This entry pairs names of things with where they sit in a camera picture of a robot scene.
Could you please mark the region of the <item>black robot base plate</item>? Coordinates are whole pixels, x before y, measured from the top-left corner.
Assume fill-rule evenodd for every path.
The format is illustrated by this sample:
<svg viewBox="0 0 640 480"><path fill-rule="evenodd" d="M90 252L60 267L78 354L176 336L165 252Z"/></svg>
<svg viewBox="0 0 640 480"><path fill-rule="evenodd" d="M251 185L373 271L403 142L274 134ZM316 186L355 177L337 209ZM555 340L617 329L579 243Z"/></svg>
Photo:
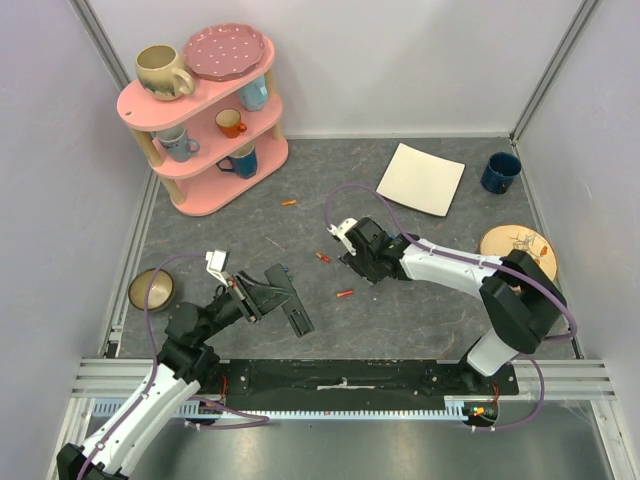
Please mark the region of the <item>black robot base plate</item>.
<svg viewBox="0 0 640 480"><path fill-rule="evenodd" d="M519 387L511 365L483 377L437 360L234 359L220 363L200 392L225 392L236 410L390 410L438 408L446 396L515 396Z"/></svg>

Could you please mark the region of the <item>black remote control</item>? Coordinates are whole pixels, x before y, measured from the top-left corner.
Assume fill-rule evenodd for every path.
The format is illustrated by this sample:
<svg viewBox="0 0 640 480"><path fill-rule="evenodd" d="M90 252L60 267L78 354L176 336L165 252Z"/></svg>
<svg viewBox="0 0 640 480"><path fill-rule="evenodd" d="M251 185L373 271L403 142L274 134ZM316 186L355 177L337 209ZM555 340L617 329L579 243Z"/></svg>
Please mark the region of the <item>black remote control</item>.
<svg viewBox="0 0 640 480"><path fill-rule="evenodd" d="M284 297L281 308L296 336L301 338L313 332L314 326L284 267L276 264L267 269L264 274L269 286Z"/></svg>

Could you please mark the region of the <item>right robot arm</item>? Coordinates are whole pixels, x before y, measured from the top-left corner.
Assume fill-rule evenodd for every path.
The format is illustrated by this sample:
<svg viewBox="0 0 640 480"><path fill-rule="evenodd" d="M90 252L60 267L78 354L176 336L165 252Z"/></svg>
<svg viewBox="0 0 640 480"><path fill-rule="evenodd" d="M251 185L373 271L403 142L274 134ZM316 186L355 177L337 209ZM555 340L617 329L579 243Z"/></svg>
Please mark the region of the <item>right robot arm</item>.
<svg viewBox="0 0 640 480"><path fill-rule="evenodd" d="M328 231L346 248L341 261L372 285L386 278L425 281L482 301L491 329L457 371L469 393L483 392L517 355L535 353L567 312L564 296L524 251L502 257L468 254L416 235L393 237L369 217L347 218Z"/></svg>

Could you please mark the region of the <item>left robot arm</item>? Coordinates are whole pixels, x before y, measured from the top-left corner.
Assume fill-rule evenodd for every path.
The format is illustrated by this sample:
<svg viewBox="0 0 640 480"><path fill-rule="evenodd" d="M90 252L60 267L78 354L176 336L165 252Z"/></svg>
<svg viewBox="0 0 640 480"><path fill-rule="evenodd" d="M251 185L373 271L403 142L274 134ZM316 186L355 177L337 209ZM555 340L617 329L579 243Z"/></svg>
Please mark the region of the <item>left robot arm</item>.
<svg viewBox="0 0 640 480"><path fill-rule="evenodd" d="M64 445L56 457L60 479L127 479L142 453L178 407L219 382L220 357L206 344L240 319L259 320L282 308L295 322L307 321L282 265L259 282L245 272L218 274L222 291L205 307L184 302L170 313L167 338L139 387L117 412L82 444Z"/></svg>

